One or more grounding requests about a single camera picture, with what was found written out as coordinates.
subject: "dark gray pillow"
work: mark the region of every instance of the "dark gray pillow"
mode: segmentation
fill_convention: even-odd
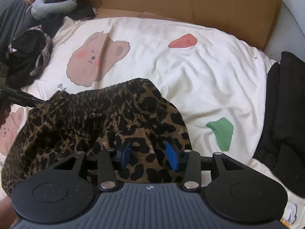
[[[0,48],[13,41],[27,8],[25,0],[0,0]]]

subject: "leopard print garment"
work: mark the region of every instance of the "leopard print garment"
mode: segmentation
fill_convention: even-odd
[[[10,196],[22,180],[76,151],[96,155],[101,150],[132,144],[127,167],[118,180],[138,183],[180,182],[171,170],[165,143],[192,149],[178,110],[148,79],[133,79],[101,90],[69,95],[58,91],[33,108],[18,134],[2,170],[2,186]],[[87,180],[97,184],[96,173]]]

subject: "brown cardboard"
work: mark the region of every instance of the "brown cardboard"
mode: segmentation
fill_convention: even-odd
[[[282,0],[90,0],[94,6],[214,27],[259,49],[266,46],[276,23]]]

